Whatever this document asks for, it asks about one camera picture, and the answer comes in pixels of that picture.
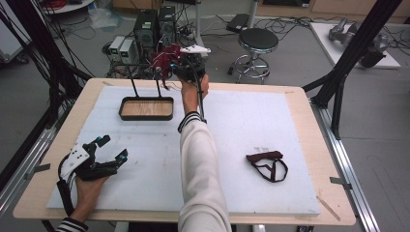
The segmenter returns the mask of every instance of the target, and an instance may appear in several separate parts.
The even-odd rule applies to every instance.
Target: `control box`
[[[109,46],[110,58],[112,61],[121,61],[120,48],[125,37],[117,36],[112,44]]]
[[[125,39],[123,45],[120,48],[120,55],[123,64],[130,65],[133,63],[136,57],[135,45],[133,39]]]

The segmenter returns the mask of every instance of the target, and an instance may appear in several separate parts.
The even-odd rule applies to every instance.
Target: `metal frame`
[[[330,145],[332,146],[333,155],[337,161],[338,168],[344,178],[346,185],[350,185],[352,188],[348,189],[348,193],[353,200],[357,213],[360,216],[362,226],[367,232],[379,232],[380,229],[377,225],[377,221],[367,203],[362,187],[353,169],[352,163],[347,156],[346,150],[342,142],[332,132],[332,116],[327,109],[319,108],[317,105],[312,106],[313,110],[316,110],[321,118],[322,126],[328,135]]]
[[[319,93],[312,98],[312,103],[321,108],[327,108],[328,102],[335,95],[332,117],[332,132],[337,139],[339,136],[339,121],[343,98],[344,82],[347,75],[366,54],[367,48],[380,30],[395,12],[402,0],[378,0],[371,8],[357,34],[344,50],[334,68],[325,76],[303,87],[305,92],[322,85]]]
[[[56,134],[55,125],[50,129],[43,130],[15,174],[3,188],[0,194],[0,218],[5,214],[26,181],[29,181],[27,177],[34,173],[34,168],[42,160]]]

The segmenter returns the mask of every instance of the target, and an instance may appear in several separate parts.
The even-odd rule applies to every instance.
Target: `black strap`
[[[250,164],[256,168],[256,170],[259,172],[259,174],[267,181],[272,182],[272,183],[276,183],[276,182],[282,182],[284,181],[284,179],[286,179],[286,175],[287,175],[287,171],[289,170],[286,163],[284,163],[284,161],[282,160],[283,158],[283,154],[281,152],[278,151],[274,151],[274,152],[267,152],[267,153],[259,153],[259,154],[255,154],[255,155],[247,155],[247,160],[250,162]],[[263,164],[263,165],[257,165],[256,163],[261,161],[261,160],[272,160],[272,166],[268,165],[268,164]],[[280,163],[283,168],[284,168],[284,175],[281,179],[277,180],[277,162]],[[271,176],[267,177],[265,176],[260,170],[259,168],[263,167],[268,169],[271,172]]]

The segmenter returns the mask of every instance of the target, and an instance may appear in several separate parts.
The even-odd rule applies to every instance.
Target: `white board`
[[[340,59],[341,54],[344,52],[346,48],[345,45],[341,44],[339,41],[331,41],[329,40],[329,30],[334,28],[337,23],[318,23],[318,22],[311,22],[310,27],[319,40],[320,44],[322,45],[323,49],[326,51],[329,59],[335,65]],[[349,29],[351,24],[346,24],[344,26],[344,33]],[[375,69],[398,69],[400,64],[393,58],[389,52],[383,52],[386,57],[380,60],[373,68]],[[356,68],[362,68],[360,64],[356,64]]]
[[[138,89],[155,96],[156,89]],[[77,139],[88,143],[109,134],[96,152],[97,161],[113,160],[123,149],[129,160],[105,183],[97,209],[178,212],[183,206],[177,132],[184,117],[181,93],[172,97],[174,117],[165,122],[122,121],[121,100],[132,88],[106,86]],[[204,101],[205,118],[217,143],[221,185],[230,213],[317,215],[320,209],[284,94],[211,90]],[[245,155],[280,151],[289,167],[284,182],[264,180]],[[75,189],[72,190],[76,202]],[[48,208],[63,208],[55,189]]]

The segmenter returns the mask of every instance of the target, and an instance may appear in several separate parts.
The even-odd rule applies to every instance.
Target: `brown object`
[[[113,0],[115,10],[125,13],[139,13],[142,9],[157,10],[162,6],[163,0]]]
[[[119,114],[124,121],[167,121],[173,116],[172,98],[126,97]]]
[[[278,151],[274,151],[274,152],[266,152],[266,153],[259,153],[259,154],[255,154],[255,155],[247,155],[247,160],[250,162],[250,164],[259,172],[259,174],[263,177],[263,179],[272,182],[272,183],[276,183],[276,182],[282,182],[284,181],[284,179],[286,179],[286,175],[287,175],[287,171],[289,170],[287,168],[286,163],[284,163],[283,160],[281,160],[283,158],[283,154],[281,152]],[[258,165],[256,164],[257,162],[261,161],[261,160],[272,160],[272,166],[268,165],[268,164],[262,164],[262,165]],[[284,168],[284,175],[282,178],[277,180],[277,162],[279,162],[283,168]],[[271,176],[267,177],[263,174],[263,172],[261,172],[259,170],[259,168],[266,168],[267,170],[269,170],[271,172]]]

